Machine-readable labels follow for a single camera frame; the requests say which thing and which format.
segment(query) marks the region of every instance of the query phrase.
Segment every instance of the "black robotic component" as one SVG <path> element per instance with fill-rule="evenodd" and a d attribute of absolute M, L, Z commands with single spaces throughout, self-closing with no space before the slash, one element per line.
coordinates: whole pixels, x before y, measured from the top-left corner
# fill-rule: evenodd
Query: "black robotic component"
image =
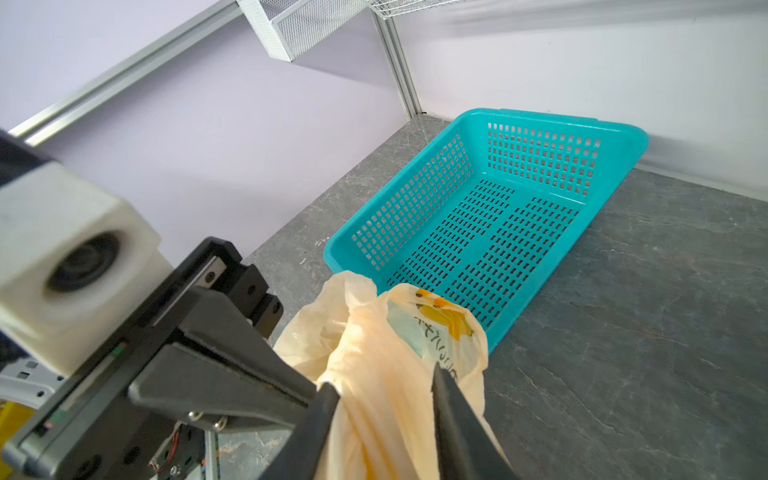
<path fill-rule="evenodd" d="M 0 187 L 50 160 L 0 132 Z M 51 288 L 94 281 L 117 248 L 90 239 Z M 330 384 L 316 391 L 267 344 L 283 306 L 241 260 L 227 241 L 201 243 L 5 444 L 3 459 L 33 478 L 181 480 L 204 457 L 204 430 L 288 427 L 293 434 L 261 478 L 313 478 L 339 395 Z M 432 393 L 441 478 L 514 480 L 437 367 Z"/>

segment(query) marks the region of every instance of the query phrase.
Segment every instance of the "crumpled bag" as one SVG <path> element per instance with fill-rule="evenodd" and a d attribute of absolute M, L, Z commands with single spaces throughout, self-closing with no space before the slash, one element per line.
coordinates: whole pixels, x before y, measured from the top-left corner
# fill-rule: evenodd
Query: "crumpled bag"
<path fill-rule="evenodd" d="M 447 369 L 488 436 L 482 372 L 488 340 L 465 308 L 416 286 L 376 295 L 371 279 L 332 276 L 275 352 L 340 400 L 316 478 L 439 478 L 432 373 Z"/>

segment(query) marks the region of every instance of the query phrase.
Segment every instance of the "white wall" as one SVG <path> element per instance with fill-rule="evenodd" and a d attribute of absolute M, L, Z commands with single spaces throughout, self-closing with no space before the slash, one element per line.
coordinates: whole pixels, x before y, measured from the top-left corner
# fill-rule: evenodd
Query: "white wall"
<path fill-rule="evenodd" d="M 405 122 L 368 12 L 298 65 L 240 18 L 41 148 L 131 202 L 178 263 L 209 235 L 249 254 Z"/>
<path fill-rule="evenodd" d="M 768 200 L 768 2 L 466 0 L 397 25 L 431 114 L 634 124 L 643 165 Z"/>
<path fill-rule="evenodd" d="M 10 130 L 216 0 L 0 0 L 0 128 Z"/>

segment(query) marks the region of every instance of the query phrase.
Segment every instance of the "screw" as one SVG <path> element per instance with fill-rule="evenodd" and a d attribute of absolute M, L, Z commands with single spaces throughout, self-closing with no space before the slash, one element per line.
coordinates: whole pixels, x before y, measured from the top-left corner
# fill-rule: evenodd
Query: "screw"
<path fill-rule="evenodd" d="M 214 423 L 214 430 L 216 430 L 217 432 L 221 432 L 222 430 L 224 430 L 227 427 L 228 420 L 229 419 L 226 416 L 221 417 L 218 422 Z"/>

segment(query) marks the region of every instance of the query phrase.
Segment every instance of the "gray marble countertop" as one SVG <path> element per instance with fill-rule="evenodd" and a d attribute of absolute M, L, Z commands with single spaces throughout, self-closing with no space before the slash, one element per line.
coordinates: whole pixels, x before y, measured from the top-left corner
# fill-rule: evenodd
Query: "gray marble countertop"
<path fill-rule="evenodd" d="M 248 261 L 285 305 L 323 249 L 447 122 L 410 121 Z M 520 478 L 768 478 L 768 204 L 633 170 L 485 372 L 485 417 Z M 287 432 L 220 438 L 251 480 Z"/>

